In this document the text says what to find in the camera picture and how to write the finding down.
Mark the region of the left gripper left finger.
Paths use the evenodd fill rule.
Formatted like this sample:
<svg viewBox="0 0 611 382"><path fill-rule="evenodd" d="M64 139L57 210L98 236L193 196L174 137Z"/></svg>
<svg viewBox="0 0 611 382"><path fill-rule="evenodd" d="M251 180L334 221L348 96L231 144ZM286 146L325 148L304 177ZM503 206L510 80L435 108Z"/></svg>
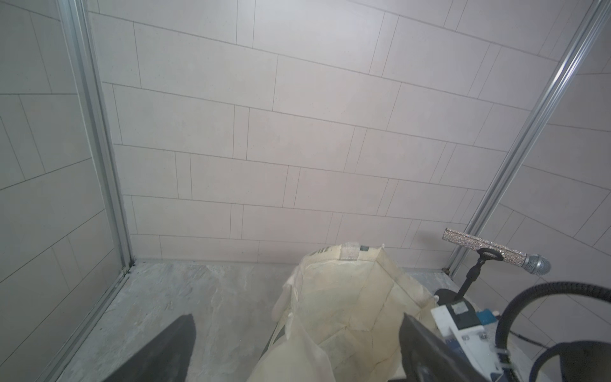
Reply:
<svg viewBox="0 0 611 382"><path fill-rule="evenodd" d="M197 328L181 315L107 377L110 381L186 381Z"/></svg>

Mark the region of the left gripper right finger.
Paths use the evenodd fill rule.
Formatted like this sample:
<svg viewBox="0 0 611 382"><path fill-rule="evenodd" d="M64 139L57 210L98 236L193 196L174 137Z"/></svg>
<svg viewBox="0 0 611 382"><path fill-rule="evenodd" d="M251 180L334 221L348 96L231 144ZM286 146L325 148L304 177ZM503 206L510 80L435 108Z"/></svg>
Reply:
<svg viewBox="0 0 611 382"><path fill-rule="evenodd" d="M399 345L406 375L400 381L486 381L468 361L407 313L399 328Z"/></svg>

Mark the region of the floral canvas tote bag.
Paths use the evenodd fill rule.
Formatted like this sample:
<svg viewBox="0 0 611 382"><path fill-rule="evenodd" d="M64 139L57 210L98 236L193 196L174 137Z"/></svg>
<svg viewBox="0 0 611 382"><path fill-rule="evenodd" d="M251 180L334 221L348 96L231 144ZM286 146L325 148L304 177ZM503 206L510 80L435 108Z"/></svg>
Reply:
<svg viewBox="0 0 611 382"><path fill-rule="evenodd" d="M410 315L434 334L437 299L383 247L344 243L303 257L271 316L275 330L250 381L388 381Z"/></svg>

